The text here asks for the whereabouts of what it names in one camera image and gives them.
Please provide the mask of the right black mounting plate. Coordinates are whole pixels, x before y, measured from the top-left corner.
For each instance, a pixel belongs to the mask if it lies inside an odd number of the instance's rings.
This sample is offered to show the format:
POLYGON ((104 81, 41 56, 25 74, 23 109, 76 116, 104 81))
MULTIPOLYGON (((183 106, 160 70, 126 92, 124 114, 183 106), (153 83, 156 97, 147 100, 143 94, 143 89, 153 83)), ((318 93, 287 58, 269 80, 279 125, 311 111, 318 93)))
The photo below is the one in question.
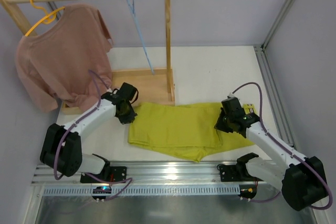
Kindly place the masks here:
POLYGON ((260 178, 251 176, 245 165, 224 165, 218 164, 217 170, 219 171, 221 182, 255 182, 261 181, 260 178))

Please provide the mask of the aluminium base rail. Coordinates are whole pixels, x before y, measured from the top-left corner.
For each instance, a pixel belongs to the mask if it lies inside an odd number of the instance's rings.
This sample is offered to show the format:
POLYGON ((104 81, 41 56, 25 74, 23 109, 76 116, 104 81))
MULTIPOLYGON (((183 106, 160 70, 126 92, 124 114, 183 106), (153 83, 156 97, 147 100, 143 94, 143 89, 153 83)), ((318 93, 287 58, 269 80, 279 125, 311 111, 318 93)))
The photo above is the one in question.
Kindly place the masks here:
MULTIPOLYGON (((135 183, 170 183, 170 182, 220 182, 218 167, 223 165, 235 165, 231 162, 112 162, 112 166, 125 166, 127 178, 133 178, 135 183)), ((74 174, 71 177, 63 177, 55 180, 53 170, 46 165, 37 165, 31 184, 37 185, 68 185, 79 184, 81 175, 74 174)))

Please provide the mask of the pink t-shirt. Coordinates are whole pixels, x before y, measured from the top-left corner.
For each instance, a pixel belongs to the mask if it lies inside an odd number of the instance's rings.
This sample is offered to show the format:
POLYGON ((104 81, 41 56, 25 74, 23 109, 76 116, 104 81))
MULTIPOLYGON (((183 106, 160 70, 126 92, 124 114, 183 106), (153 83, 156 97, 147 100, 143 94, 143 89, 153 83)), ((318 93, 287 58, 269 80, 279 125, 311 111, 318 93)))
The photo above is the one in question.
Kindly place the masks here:
POLYGON ((58 108, 58 99, 82 112, 112 85, 107 53, 111 35, 99 10, 67 5, 59 21, 41 35, 24 36, 15 57, 18 76, 33 103, 43 112, 58 108))

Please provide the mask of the black mounting plate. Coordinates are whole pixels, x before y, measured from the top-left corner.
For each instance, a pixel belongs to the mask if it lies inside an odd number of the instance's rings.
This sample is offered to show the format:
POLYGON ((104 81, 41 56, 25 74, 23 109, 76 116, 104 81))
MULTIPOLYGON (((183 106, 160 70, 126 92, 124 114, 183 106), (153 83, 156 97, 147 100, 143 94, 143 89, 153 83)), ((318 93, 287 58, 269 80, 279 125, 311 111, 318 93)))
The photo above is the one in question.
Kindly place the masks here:
POLYGON ((260 178, 251 176, 245 165, 224 165, 218 164, 217 170, 219 171, 221 182, 255 182, 261 181, 260 178))
POLYGON ((116 183, 122 182, 127 178, 127 167, 126 166, 107 166, 102 169, 99 174, 81 175, 80 182, 82 184, 91 183, 116 183))

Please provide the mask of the wooden clothes rack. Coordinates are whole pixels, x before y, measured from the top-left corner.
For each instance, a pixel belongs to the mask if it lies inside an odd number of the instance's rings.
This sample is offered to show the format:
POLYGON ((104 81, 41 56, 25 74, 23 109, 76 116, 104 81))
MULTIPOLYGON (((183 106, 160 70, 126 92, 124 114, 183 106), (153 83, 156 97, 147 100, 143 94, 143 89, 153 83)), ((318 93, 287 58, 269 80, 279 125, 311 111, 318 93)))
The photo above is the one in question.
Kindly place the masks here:
MULTIPOLYGON (((39 20, 31 24, 19 8, 23 3, 39 3, 52 1, 79 0, 1 0, 2 7, 7 11, 23 35, 35 36, 36 28, 42 24, 39 20)), ((163 47, 146 47, 145 55, 151 63, 146 66, 140 58, 141 49, 123 47, 113 49, 109 54, 112 61, 112 78, 114 85, 131 82, 140 91, 139 102, 155 102, 174 105, 174 76, 171 65, 171 0, 164 0, 165 45, 163 47)))

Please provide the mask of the yellow-green trousers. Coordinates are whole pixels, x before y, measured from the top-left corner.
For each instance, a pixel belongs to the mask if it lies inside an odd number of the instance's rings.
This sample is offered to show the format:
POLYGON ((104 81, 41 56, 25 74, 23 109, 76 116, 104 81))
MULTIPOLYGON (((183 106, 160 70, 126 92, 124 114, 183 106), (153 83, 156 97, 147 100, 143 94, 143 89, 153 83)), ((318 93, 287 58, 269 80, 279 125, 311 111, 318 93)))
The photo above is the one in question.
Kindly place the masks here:
POLYGON ((186 105, 142 103, 130 124, 128 143, 188 161, 252 146, 238 133, 215 129, 222 105, 219 102, 186 105))

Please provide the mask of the aluminium frame profile right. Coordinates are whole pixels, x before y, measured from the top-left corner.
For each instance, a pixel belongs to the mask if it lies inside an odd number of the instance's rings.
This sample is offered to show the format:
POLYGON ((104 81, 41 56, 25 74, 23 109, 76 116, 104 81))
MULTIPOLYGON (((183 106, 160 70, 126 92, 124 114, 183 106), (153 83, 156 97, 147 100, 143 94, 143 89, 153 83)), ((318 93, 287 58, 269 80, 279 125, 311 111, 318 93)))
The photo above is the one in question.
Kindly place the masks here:
POLYGON ((290 110, 286 102, 286 95, 281 80, 278 63, 288 58, 291 50, 287 43, 283 42, 280 35, 286 18, 291 12, 296 0, 284 0, 281 8, 269 29, 264 42, 254 45, 256 59, 265 85, 267 97, 275 120, 277 132, 290 146, 296 147, 297 137, 290 118, 290 110))

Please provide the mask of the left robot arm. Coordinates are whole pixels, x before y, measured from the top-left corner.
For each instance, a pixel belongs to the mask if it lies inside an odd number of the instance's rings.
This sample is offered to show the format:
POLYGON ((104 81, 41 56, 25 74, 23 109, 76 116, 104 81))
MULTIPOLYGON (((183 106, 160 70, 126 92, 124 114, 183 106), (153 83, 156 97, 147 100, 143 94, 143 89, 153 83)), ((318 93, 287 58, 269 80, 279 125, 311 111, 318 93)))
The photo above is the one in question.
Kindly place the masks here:
POLYGON ((123 83, 121 88, 104 93, 86 113, 64 125, 52 124, 46 131, 40 161, 54 170, 54 174, 70 177, 75 173, 100 175, 109 161, 97 154, 84 154, 82 141, 105 121, 117 118, 130 124, 137 116, 132 104, 137 101, 136 87, 123 83))

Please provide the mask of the light blue wire hanger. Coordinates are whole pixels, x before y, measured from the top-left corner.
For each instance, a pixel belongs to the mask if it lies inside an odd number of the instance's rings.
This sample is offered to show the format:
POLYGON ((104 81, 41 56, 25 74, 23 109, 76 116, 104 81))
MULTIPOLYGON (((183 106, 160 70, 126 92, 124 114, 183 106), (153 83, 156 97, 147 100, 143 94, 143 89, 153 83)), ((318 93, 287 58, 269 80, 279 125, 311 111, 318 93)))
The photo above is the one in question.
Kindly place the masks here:
POLYGON ((142 31, 141 31, 141 28, 140 28, 140 25, 139 25, 139 21, 138 21, 138 18, 136 16, 135 1, 134 0, 131 0, 131 1, 130 0, 126 0, 126 2, 127 2, 127 5, 128 5, 130 14, 132 16, 133 22, 135 24, 135 27, 136 27, 136 30, 137 30, 137 33, 138 33, 138 37, 139 37, 140 42, 141 42, 141 46, 142 46, 144 55, 146 57, 148 65, 150 67, 151 74, 155 75, 154 68, 153 68, 151 60, 150 60, 150 58, 148 56, 148 51, 146 49, 146 45, 145 45, 145 42, 144 42, 144 39, 143 39, 143 35, 142 35, 142 31))

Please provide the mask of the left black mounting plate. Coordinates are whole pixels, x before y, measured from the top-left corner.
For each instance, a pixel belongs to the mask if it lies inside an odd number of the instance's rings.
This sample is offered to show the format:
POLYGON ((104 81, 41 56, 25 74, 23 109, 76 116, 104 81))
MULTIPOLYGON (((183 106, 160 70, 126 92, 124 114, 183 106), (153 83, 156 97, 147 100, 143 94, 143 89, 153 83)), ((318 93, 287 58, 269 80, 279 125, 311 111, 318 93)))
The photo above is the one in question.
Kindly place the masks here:
POLYGON ((127 167, 126 166, 107 166, 102 169, 99 174, 81 175, 80 182, 82 184, 91 183, 116 183, 122 182, 127 178, 127 167))

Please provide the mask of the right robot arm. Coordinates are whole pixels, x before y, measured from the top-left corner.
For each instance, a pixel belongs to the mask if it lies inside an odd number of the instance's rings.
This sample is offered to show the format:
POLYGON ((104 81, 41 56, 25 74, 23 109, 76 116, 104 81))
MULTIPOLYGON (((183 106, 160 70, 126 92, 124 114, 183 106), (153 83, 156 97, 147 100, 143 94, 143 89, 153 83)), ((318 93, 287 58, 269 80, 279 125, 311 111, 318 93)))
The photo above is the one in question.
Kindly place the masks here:
POLYGON ((236 97, 222 101, 215 129, 252 141, 273 161, 269 164, 258 154, 248 153, 234 165, 218 165, 222 182, 262 180, 279 190, 296 211, 330 196, 322 161, 308 158, 272 136, 261 118, 254 112, 246 113, 236 97))

